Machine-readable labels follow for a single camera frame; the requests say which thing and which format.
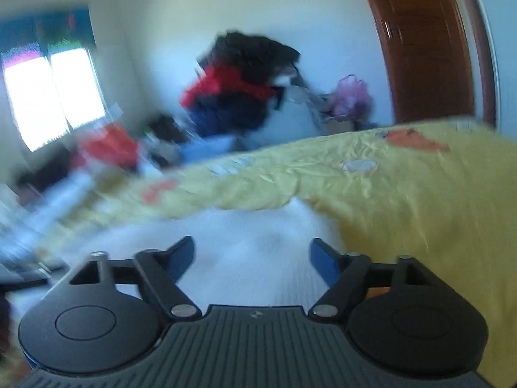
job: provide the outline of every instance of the yellow blanket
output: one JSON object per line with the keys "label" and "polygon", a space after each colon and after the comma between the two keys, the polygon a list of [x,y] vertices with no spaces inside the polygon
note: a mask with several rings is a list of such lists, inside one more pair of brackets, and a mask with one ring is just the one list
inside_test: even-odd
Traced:
{"label": "yellow blanket", "polygon": [[[208,206],[276,208],[298,195],[339,220],[348,249],[379,262],[411,254],[471,302],[490,329],[479,372],[508,388],[517,381],[517,145],[486,129],[414,128],[450,151],[398,148],[378,131],[320,137],[239,155],[254,162],[235,175],[209,169],[228,158],[183,169],[175,174],[179,186],[154,206],[141,201],[149,181],[127,179],[96,194],[46,246],[62,245],[92,223],[178,218]],[[360,158],[377,168],[343,170],[344,161]]]}

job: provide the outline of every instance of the window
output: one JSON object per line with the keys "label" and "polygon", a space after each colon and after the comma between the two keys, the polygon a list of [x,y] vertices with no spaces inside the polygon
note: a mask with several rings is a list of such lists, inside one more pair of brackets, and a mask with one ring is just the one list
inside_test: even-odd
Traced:
{"label": "window", "polygon": [[90,54],[72,49],[4,69],[23,141],[35,151],[105,115]]}

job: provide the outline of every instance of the brown door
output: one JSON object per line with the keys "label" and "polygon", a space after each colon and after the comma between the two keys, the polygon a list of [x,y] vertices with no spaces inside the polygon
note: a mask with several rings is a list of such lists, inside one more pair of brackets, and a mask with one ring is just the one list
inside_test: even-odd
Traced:
{"label": "brown door", "polygon": [[469,49],[456,0],[369,0],[398,123],[474,115]]}

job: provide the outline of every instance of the pile of clothes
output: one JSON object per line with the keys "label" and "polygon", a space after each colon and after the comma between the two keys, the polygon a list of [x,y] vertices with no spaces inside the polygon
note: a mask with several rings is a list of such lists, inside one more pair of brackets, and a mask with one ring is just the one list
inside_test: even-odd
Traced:
{"label": "pile of clothes", "polygon": [[275,77],[293,71],[300,53],[262,36],[229,32],[198,60],[205,75],[181,99],[201,137],[258,129],[267,102],[279,98]]}

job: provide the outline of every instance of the blue curtain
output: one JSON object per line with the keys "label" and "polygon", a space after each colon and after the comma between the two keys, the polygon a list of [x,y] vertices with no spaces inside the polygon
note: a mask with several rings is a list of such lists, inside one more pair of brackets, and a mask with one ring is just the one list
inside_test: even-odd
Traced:
{"label": "blue curtain", "polygon": [[88,8],[37,13],[0,23],[0,53],[37,44],[43,56],[73,48],[93,48]]}

